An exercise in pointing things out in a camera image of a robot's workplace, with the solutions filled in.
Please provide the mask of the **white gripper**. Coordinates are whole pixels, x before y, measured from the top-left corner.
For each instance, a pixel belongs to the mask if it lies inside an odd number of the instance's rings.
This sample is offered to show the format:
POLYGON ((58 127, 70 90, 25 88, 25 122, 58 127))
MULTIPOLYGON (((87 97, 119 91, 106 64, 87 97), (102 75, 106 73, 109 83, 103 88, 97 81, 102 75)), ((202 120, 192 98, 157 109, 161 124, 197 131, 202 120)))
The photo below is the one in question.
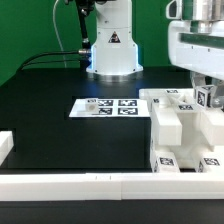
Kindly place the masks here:
POLYGON ((212 80, 211 103, 214 108, 224 106, 224 21, 214 22, 208 35, 191 33, 188 21, 172 21, 168 55, 173 65, 191 71, 194 89, 206 85, 205 75, 217 78, 212 80))

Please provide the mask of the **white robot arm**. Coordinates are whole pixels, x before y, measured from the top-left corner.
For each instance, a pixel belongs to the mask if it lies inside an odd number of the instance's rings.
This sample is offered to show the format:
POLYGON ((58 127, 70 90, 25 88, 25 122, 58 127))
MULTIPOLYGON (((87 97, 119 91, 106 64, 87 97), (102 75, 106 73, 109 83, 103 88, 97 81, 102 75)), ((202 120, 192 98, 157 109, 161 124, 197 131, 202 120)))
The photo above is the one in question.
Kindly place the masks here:
POLYGON ((190 71, 196 103, 224 108, 224 0, 172 0, 168 55, 190 71))

